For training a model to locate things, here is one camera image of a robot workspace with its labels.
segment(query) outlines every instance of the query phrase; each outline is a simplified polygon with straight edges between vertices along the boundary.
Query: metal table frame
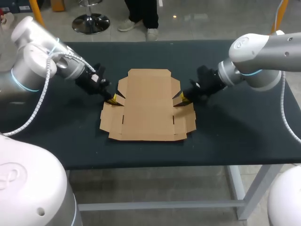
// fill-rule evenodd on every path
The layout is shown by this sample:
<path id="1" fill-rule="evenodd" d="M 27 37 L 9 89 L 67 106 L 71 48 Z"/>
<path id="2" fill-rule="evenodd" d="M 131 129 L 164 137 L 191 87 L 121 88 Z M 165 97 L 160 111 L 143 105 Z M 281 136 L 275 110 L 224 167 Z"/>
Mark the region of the metal table frame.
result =
<path id="1" fill-rule="evenodd" d="M 267 189 L 280 172 L 283 164 L 262 165 L 247 193 L 241 180 L 238 166 L 227 166 L 234 200 L 180 201 L 180 202 L 124 202 L 79 204 L 80 211 L 94 210 L 137 210 L 168 208 L 215 208 L 236 207 L 239 220 L 247 220 Z"/>

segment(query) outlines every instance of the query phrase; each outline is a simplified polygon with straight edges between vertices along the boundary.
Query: floor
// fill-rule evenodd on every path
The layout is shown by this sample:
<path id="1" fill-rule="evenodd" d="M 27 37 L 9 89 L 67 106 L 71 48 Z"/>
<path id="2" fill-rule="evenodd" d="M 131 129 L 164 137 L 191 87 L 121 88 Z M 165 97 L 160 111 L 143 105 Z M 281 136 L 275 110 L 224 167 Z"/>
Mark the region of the floor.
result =
<path id="1" fill-rule="evenodd" d="M 159 40 L 235 39 L 245 33 L 268 34 L 279 0 L 162 0 L 158 7 Z M 92 8 L 111 20 L 103 33 L 82 35 L 75 33 L 71 23 L 84 14 L 76 0 L 65 1 L 67 11 L 53 13 L 47 4 L 42 15 L 47 29 L 63 41 L 145 41 L 145 28 L 120 33 L 118 21 L 128 11 L 123 0 L 103 0 Z M 301 2 L 291 0 L 281 29 L 285 33 L 298 32 Z M 31 13 L 17 14 L 20 21 Z M 2 56 L 0 68 L 10 68 L 16 48 L 10 42 L 11 31 L 0 36 Z M 287 80 L 301 106 L 301 74 L 288 73 Z M 293 165 L 287 164 L 282 172 Z M 260 166 L 240 166 L 247 190 Z M 231 192 L 224 167 L 169 167 L 139 169 L 104 169 L 72 171 L 70 182 L 79 203 L 179 201 L 229 199 Z M 84 226 L 268 226 L 267 193 L 248 221 L 237 221 L 235 211 L 229 209 L 185 210 L 118 210 L 83 212 Z"/>

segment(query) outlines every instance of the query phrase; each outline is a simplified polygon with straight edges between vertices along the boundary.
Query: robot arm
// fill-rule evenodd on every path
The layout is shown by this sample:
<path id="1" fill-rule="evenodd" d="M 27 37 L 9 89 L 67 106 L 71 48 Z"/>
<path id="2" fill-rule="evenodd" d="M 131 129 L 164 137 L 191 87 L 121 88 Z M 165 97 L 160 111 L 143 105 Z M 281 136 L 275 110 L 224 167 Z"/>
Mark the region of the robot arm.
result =
<path id="1" fill-rule="evenodd" d="M 280 71 L 300 72 L 301 33 L 276 34 L 246 34 L 238 38 L 229 49 L 229 58 L 218 64 L 218 70 L 199 68 L 198 82 L 192 81 L 193 88 L 185 90 L 184 96 L 209 96 L 244 80 L 254 90 L 266 91 L 279 82 Z"/>
<path id="2" fill-rule="evenodd" d="M 54 55 L 50 60 L 50 77 L 56 74 L 66 80 L 74 80 L 88 94 L 101 94 L 105 100 L 111 99 L 111 94 L 106 91 L 109 82 L 103 78 L 104 68 L 98 65 L 97 71 L 92 73 L 80 60 L 56 56 L 56 53 L 66 53 L 82 59 L 31 16 L 16 26 L 11 39 L 18 47 L 17 58 L 11 70 L 0 72 L 0 102 L 24 102 L 41 90 L 50 55 Z"/>

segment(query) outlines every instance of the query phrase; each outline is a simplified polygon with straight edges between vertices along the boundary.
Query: table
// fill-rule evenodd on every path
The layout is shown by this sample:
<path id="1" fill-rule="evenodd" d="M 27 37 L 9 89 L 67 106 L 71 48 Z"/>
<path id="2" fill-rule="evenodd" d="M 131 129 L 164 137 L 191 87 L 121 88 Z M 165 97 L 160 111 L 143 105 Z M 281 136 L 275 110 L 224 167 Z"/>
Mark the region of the table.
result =
<path id="1" fill-rule="evenodd" d="M 105 76 L 116 86 L 131 68 L 169 69 L 190 86 L 200 65 L 217 68 L 231 40 L 155 43 L 68 43 L 90 64 L 106 66 Z M 88 96 L 72 81 L 51 80 L 45 103 L 35 121 L 14 138 L 52 152 L 67 170 L 124 167 L 228 165 L 235 200 L 82 204 L 81 211 L 191 207 L 237 207 L 247 219 L 284 163 L 301 162 L 299 144 L 286 131 L 280 114 L 280 83 L 255 92 L 242 83 L 213 95 L 206 106 L 195 105 L 197 130 L 180 142 L 120 142 L 99 130 L 102 99 Z M 25 121 L 32 104 L 0 113 L 0 131 Z M 301 136 L 301 113 L 289 87 L 285 112 Z M 237 165 L 265 164 L 245 194 Z"/>

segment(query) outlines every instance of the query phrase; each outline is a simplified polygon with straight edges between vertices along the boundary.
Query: white sneaker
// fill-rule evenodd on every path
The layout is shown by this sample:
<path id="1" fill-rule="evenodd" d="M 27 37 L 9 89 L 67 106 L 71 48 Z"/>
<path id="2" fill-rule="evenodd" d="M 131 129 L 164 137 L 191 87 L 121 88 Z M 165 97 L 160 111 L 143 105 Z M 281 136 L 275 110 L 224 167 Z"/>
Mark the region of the white sneaker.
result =
<path id="1" fill-rule="evenodd" d="M 124 22 L 122 22 L 121 24 L 119 24 L 118 31 L 128 32 L 128 31 L 132 30 L 134 27 L 136 27 L 137 25 L 139 25 L 139 22 L 135 23 L 135 22 L 131 21 L 130 19 L 127 19 Z"/>
<path id="2" fill-rule="evenodd" d="M 159 36 L 158 29 L 147 29 L 146 40 L 157 41 Z"/>

